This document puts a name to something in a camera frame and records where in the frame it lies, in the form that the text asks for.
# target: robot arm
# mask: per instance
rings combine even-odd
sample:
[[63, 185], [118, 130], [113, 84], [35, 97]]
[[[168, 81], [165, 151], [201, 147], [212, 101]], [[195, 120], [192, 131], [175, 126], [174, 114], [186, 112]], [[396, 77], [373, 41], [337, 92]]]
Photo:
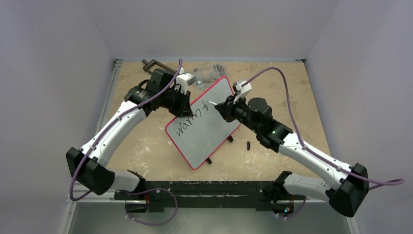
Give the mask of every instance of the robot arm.
[[125, 96], [125, 101], [121, 103], [108, 123], [79, 150], [72, 147], [66, 153], [71, 175], [74, 176], [80, 161], [91, 149], [77, 174], [78, 182], [97, 195], [103, 194], [108, 189], [134, 191], [139, 181], [143, 179], [138, 173], [110, 171], [105, 167], [119, 144], [152, 111], [164, 107], [177, 117], [192, 116], [189, 106], [190, 91], [188, 91], [188, 86], [195, 82], [195, 76], [186, 74], [183, 70], [180, 73], [174, 86], [168, 88], [162, 95], [143, 105], [140, 109], [136, 108], [137, 105], [147, 101], [165, 88], [171, 82], [173, 74], [155, 69], [151, 78], [146, 81], [145, 88], [142, 88], [141, 84], [130, 89]]
[[[245, 82], [241, 80], [234, 83], [233, 88], [236, 94], [229, 96], [225, 102], [216, 104], [215, 109], [227, 122], [238, 120], [255, 132], [257, 140], [264, 147], [294, 159], [321, 178], [307, 178], [284, 172], [276, 180], [276, 183], [285, 189], [284, 192], [328, 201], [339, 213], [354, 216], [369, 191], [368, 183], [337, 170], [324, 160], [363, 177], [367, 177], [367, 169], [360, 164], [351, 166], [334, 159], [308, 142], [304, 142], [306, 149], [302, 147], [296, 133], [273, 119], [272, 109], [265, 99], [255, 97], [248, 104], [246, 103], [245, 96], [251, 90], [251, 85], [247, 84], [242, 87]], [[320, 155], [324, 160], [309, 153], [308, 149]]]

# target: red whiteboard frame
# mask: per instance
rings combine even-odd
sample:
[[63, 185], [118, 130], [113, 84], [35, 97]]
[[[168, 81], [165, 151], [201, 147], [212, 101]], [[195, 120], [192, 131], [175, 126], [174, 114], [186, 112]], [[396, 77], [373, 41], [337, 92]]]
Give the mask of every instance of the red whiteboard frame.
[[[194, 104], [198, 99], [200, 99], [204, 94], [206, 94], [212, 87], [214, 87], [214, 86], [215, 86], [220, 80], [222, 80], [222, 79], [226, 79], [226, 80], [227, 80], [228, 85], [229, 85], [229, 88], [231, 89], [231, 93], [234, 95], [234, 91], [233, 91], [232, 88], [231, 88], [231, 83], [229, 83], [228, 77], [223, 76], [223, 77], [219, 78], [216, 82], [214, 82], [214, 83], [211, 85], [211, 87], [209, 87], [208, 89], [206, 89], [205, 91], [203, 91], [201, 95], [199, 95], [193, 102], [191, 102], [191, 105]], [[179, 153], [182, 155], [182, 157], [184, 157], [184, 159], [185, 159], [185, 161], [187, 162], [187, 164], [188, 164], [188, 165], [190, 166], [190, 168], [193, 169], [193, 170], [196, 170], [196, 169], [198, 169], [200, 166], [202, 166], [202, 164], [203, 164], [212, 154], [214, 154], [214, 152], [226, 141], [226, 139], [227, 139], [230, 135], [232, 135], [232, 134], [235, 132], [235, 130], [237, 130], [237, 128], [241, 125], [241, 124], [239, 124], [239, 125], [234, 129], [234, 131], [232, 131], [232, 132], [221, 142], [221, 144], [219, 144], [218, 147], [217, 147], [214, 151], [212, 151], [212, 153], [211, 153], [210, 155], [208, 155], [208, 156], [205, 158], [205, 160], [204, 160], [203, 163], [201, 163], [197, 168], [193, 168], [193, 167], [191, 166], [191, 164], [188, 162], [188, 160], [187, 160], [187, 158], [185, 157], [185, 155], [182, 153], [182, 151], [179, 149], [179, 147], [176, 145], [175, 141], [173, 141], [173, 138], [169, 135], [169, 133], [168, 133], [168, 131], [167, 131], [168, 126], [169, 126], [174, 120], [176, 120], [176, 119], [177, 119], [177, 117], [173, 118], [171, 121], [169, 121], [169, 122], [165, 125], [165, 133], [168, 135], [168, 137], [170, 138], [170, 140], [173, 142], [173, 144], [175, 145], [175, 147], [178, 149]]]

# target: wooden table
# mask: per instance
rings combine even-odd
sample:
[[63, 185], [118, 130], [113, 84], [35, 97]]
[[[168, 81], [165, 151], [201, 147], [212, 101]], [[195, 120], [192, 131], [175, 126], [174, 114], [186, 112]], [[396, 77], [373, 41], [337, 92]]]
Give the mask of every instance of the wooden table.
[[[225, 66], [231, 83], [240, 79], [249, 79], [269, 66], [280, 68], [287, 78], [293, 114], [303, 138], [329, 154], [303, 63], [184, 61], [184, 68], [187, 72], [192, 72], [196, 67], [216, 63]], [[173, 69], [178, 65], [177, 61], [165, 62], [165, 64]], [[110, 104], [110, 116], [118, 109], [130, 88], [150, 78], [150, 75], [142, 70], [142, 66], [140, 62], [122, 63]], [[274, 119], [293, 128], [280, 74], [277, 71], [267, 71], [251, 84], [252, 91], [247, 99], [253, 97], [266, 99], [272, 107]], [[133, 170], [148, 180], [274, 180], [284, 170], [302, 176], [317, 177], [292, 159], [261, 146], [255, 134], [244, 126], [240, 126], [240, 130], [234, 132], [232, 143], [226, 141], [211, 155], [211, 165], [204, 162], [199, 169], [192, 170], [165, 133], [164, 127], [172, 118], [173, 116], [163, 108], [152, 112], [120, 144], [108, 168]], [[251, 142], [250, 151], [246, 150], [247, 141]]]

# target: white wall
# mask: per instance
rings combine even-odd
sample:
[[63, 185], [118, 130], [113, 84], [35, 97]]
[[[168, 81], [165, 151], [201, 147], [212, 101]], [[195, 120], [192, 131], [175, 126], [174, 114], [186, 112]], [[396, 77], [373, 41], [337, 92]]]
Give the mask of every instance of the white wall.
[[0, 233], [57, 232], [112, 62], [83, 1], [1, 0]]
[[364, 234], [413, 230], [412, 12], [411, 0], [341, 0], [306, 62], [333, 156], [406, 178], [367, 195]]
[[86, 0], [122, 59], [306, 58], [338, 0]]

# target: clear plastic box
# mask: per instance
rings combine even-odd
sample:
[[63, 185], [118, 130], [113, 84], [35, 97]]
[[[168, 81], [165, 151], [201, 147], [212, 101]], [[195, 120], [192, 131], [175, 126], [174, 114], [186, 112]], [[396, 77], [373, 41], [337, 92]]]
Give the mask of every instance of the clear plastic box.
[[215, 64], [194, 69], [196, 81], [194, 87], [196, 91], [203, 91], [209, 88], [222, 76], [226, 76], [225, 67], [222, 64]]

